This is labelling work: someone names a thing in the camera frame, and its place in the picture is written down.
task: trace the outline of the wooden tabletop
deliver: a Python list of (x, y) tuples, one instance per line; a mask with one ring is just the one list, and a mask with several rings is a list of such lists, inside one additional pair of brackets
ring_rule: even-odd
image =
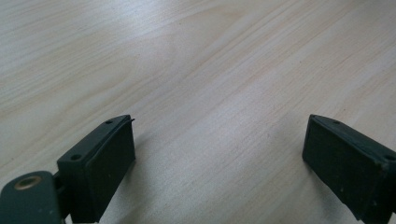
[(396, 1), (2, 1), (1, 188), (122, 114), (137, 161), (101, 223), (356, 223), (306, 123), (396, 149)]

